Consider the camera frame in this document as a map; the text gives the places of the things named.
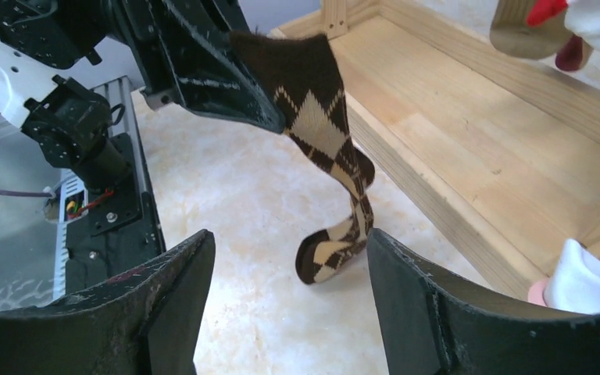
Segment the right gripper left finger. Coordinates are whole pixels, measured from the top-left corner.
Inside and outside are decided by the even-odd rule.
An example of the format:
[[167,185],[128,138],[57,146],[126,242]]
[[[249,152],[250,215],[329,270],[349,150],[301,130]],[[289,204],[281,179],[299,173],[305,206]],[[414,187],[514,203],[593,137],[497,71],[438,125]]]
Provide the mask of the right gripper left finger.
[[216,256],[200,230],[38,308],[0,312],[0,374],[193,374]]

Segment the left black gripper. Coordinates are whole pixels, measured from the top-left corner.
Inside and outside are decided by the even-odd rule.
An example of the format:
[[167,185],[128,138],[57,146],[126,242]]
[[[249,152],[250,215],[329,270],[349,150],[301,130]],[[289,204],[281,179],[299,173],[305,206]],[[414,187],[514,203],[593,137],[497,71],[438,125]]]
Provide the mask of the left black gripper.
[[103,15],[133,54],[149,108],[175,99],[198,116],[282,133],[284,115],[231,47],[231,31],[249,30],[238,2],[112,0]]

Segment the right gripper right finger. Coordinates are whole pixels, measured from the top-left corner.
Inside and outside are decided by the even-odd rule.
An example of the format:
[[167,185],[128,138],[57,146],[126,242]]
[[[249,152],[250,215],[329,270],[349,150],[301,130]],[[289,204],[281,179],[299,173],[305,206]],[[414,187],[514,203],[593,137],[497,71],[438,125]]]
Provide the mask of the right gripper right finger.
[[600,374],[600,313],[498,293],[381,229],[367,260],[391,374]]

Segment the brown argyle sock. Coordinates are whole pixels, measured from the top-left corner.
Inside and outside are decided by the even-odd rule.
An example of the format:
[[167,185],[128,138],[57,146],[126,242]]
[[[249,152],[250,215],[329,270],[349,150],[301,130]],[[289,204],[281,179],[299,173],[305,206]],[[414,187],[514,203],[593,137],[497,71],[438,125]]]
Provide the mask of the brown argyle sock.
[[353,144],[337,60],[325,34],[291,39],[233,32],[230,43],[284,114],[284,135],[348,193],[350,215],[298,246],[298,278],[322,283],[365,248],[374,224],[367,189],[376,170]]

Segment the red white striped sock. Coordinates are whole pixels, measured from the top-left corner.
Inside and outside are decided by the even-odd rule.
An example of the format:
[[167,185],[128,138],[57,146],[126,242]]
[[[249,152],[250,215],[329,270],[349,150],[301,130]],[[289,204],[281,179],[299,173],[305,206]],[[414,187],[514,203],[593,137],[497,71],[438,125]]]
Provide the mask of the red white striped sock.
[[563,26],[570,39],[556,53],[554,64],[563,72],[575,72],[600,52],[600,1],[536,1],[526,24],[536,27],[563,14]]

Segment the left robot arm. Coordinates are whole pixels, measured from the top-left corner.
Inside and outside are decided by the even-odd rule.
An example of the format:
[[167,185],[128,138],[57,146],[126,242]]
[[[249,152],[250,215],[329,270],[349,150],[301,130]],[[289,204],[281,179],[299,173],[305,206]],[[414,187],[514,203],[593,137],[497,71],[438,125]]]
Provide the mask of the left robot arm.
[[59,75],[81,59],[98,65],[97,44],[112,38],[131,50],[151,108],[280,133],[283,114],[230,44],[248,30],[236,1],[0,1],[0,114],[50,165],[92,191],[114,188],[131,167],[109,139],[111,106]]

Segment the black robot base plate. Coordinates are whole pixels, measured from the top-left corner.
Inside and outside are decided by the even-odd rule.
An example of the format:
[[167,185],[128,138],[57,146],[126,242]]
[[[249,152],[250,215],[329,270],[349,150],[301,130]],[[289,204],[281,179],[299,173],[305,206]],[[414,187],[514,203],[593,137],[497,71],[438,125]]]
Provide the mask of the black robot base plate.
[[131,165],[109,196],[60,171],[52,297],[57,300],[134,268],[166,250],[127,77],[94,88],[117,107],[110,141]]

